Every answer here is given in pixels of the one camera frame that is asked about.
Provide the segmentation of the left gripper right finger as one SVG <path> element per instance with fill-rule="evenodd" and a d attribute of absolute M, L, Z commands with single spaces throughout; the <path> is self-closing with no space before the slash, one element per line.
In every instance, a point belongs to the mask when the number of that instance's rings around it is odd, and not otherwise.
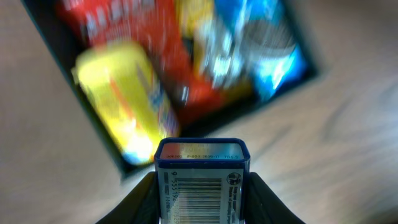
<path fill-rule="evenodd" d="M 246 224 L 304 224 L 255 172 L 248 179 L 244 219 Z"/>

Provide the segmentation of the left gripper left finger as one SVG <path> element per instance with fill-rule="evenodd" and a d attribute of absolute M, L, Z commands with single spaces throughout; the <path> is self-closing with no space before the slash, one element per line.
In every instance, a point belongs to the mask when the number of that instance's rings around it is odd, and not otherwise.
<path fill-rule="evenodd" d="M 149 172 L 127 196 L 96 224 L 159 224 L 157 174 Z"/>

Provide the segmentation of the small blue barcode packet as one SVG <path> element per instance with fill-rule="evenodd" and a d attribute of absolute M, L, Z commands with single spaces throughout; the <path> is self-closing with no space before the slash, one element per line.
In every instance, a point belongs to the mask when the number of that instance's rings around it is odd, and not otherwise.
<path fill-rule="evenodd" d="M 161 223 L 242 224 L 250 154 L 237 138 L 166 138 L 154 157 Z"/>

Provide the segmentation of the yellow candy tube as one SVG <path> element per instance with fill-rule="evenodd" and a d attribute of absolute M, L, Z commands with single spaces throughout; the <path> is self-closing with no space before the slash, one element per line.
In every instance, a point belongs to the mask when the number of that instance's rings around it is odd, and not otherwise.
<path fill-rule="evenodd" d="M 77 56 L 72 74 L 128 163 L 151 163 L 160 141 L 180 134 L 167 93 L 137 42 L 90 48 Z"/>

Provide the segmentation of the yellow candy bag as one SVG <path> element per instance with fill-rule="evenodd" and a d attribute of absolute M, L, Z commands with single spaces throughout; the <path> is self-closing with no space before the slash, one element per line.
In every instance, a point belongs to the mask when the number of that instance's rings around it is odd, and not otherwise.
<path fill-rule="evenodd" d="M 193 42 L 193 69 L 200 81 L 227 102 L 252 94 L 244 61 L 234 36 L 209 0 L 175 1 L 177 22 L 183 38 Z"/>

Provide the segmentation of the blue Oreo cookie pack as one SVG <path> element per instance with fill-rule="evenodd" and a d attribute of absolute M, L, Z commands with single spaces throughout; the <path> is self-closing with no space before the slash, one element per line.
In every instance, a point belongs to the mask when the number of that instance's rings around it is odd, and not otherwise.
<path fill-rule="evenodd" d="M 279 0 L 216 0 L 215 10 L 232 32 L 262 101 L 299 79 L 307 64 Z"/>

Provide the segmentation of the red candy bag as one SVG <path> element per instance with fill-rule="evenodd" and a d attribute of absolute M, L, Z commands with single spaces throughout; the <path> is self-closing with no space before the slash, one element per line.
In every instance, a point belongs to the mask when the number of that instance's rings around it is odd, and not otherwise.
<path fill-rule="evenodd" d="M 188 125 L 220 110 L 225 96 L 194 71 L 171 0 L 61 0 L 55 10 L 87 46 L 134 41 L 149 56 L 179 120 Z"/>

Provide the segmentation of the dark green box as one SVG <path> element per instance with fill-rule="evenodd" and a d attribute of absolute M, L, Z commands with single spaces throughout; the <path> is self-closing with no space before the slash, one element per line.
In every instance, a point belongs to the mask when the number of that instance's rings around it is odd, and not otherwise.
<path fill-rule="evenodd" d="M 54 9 L 55 2 L 53 0 L 22 0 L 21 2 L 53 59 L 57 63 L 62 75 L 75 94 L 83 111 L 90 119 L 107 153 L 118 168 L 122 180 L 126 180 L 144 170 L 144 166 L 130 165 L 123 159 L 116 144 L 102 125 L 99 117 L 95 114 L 93 107 L 89 104 L 83 91 L 74 84 L 71 69 L 75 64 L 76 57 L 83 51 L 83 46 L 78 42 L 77 38 L 73 36 L 71 30 L 56 16 Z M 285 95 L 291 95 L 298 89 L 303 88 L 313 79 L 321 76 L 323 71 L 323 60 L 320 58 L 321 55 L 319 51 L 314 48 L 316 43 L 312 39 L 310 29 L 299 16 L 294 4 L 294 1 L 283 1 L 285 16 L 299 44 L 303 64 L 305 66 L 303 70 L 298 72 L 296 80 L 284 82 L 276 91 L 276 94 L 268 101 L 260 101 L 256 96 L 250 95 L 245 100 L 239 100 L 224 107 L 222 110 L 190 123 L 183 127 L 182 137 L 205 137 L 239 118 L 269 107 L 279 98 Z"/>

